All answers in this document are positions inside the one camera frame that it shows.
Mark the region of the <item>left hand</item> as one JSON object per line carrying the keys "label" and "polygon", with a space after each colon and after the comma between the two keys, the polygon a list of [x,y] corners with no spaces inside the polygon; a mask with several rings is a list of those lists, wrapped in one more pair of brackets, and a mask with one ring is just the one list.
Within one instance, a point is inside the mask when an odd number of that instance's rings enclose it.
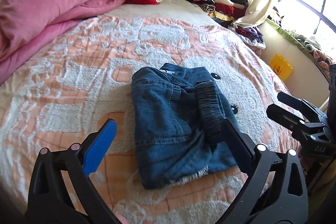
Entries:
{"label": "left hand", "polygon": [[115,213],[114,214],[122,224],[128,224],[129,222],[122,215]]}

